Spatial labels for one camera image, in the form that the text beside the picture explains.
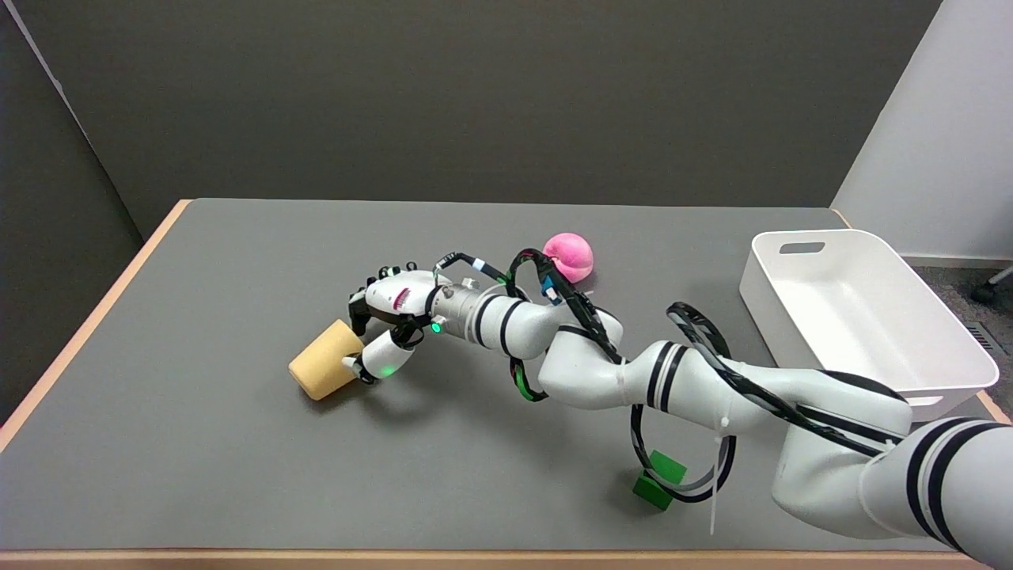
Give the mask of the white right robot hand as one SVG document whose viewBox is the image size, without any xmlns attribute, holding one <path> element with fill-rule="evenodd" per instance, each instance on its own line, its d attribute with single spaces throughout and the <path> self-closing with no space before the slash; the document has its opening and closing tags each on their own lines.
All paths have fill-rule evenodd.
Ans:
<svg viewBox="0 0 1013 570">
<path fill-rule="evenodd" d="M 373 385 L 394 375 L 415 353 L 433 321 L 435 293 L 448 281 L 434 277 L 410 263 L 405 270 L 383 267 L 377 277 L 350 296 L 350 329 L 362 338 L 368 324 L 377 320 L 391 329 L 364 345 L 361 352 L 344 357 L 343 365 L 354 376 Z"/>
</svg>

